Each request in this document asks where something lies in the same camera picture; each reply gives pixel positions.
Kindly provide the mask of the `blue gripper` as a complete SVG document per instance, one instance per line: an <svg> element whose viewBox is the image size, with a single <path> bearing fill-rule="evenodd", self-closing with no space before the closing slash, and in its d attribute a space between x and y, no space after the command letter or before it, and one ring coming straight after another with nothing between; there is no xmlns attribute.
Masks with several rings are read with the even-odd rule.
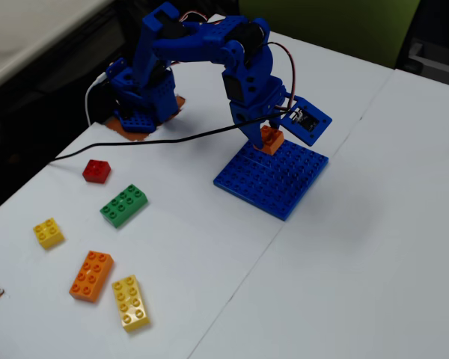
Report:
<svg viewBox="0 0 449 359"><path fill-rule="evenodd" d="M233 124L239 124L242 133L259 150L264 146L260 128L266 120L255 118L279 112L277 107L284 101L283 82L271 72L270 69L254 69L244 73L234 70L222 73ZM273 129L279 129L280 125L281 116L269 119Z"/></svg>

